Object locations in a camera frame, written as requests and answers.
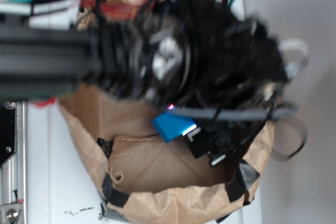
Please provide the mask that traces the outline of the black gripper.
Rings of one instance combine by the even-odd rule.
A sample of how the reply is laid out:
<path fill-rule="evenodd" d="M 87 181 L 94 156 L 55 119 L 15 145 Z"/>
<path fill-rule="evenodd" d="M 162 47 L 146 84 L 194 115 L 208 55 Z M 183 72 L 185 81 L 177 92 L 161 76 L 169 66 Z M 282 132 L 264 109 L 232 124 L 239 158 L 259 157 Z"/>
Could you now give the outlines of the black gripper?
<path fill-rule="evenodd" d="M 225 160 L 236 164 L 240 159 L 239 150 L 243 140 L 251 130 L 251 122 L 198 121 L 196 128 L 187 131 L 181 138 L 194 158 L 207 155 L 211 166 L 217 166 Z"/>

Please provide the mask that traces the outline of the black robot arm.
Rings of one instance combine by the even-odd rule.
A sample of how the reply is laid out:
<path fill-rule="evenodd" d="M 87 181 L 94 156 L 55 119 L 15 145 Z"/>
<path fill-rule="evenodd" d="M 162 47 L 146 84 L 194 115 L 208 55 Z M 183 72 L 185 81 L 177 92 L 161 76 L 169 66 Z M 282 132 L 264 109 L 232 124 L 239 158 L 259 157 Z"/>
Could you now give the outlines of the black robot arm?
<path fill-rule="evenodd" d="M 277 42 L 229 0 L 81 0 L 95 15 L 84 31 L 26 24 L 35 6 L 58 1 L 1 2 L 3 102 L 61 97 L 82 83 L 144 100 L 164 110 L 153 123 L 166 141 L 187 135 L 212 165 L 290 114 L 275 103 L 289 81 Z"/>

